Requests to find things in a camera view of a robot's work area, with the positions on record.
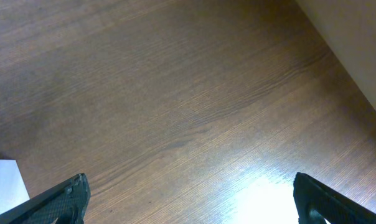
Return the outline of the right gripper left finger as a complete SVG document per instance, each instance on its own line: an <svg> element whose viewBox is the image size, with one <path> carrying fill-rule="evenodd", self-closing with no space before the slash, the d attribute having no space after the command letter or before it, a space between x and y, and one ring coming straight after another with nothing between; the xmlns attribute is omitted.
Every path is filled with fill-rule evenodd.
<svg viewBox="0 0 376 224"><path fill-rule="evenodd" d="M83 224L91 192L84 173L0 214L4 224Z"/></svg>

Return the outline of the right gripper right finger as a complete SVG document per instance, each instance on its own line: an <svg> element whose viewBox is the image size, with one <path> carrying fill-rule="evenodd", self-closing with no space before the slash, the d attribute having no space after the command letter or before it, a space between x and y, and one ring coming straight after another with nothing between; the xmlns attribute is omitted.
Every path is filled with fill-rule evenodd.
<svg viewBox="0 0 376 224"><path fill-rule="evenodd" d="M310 175L298 172L293 186L299 224L376 224L376 213Z"/></svg>

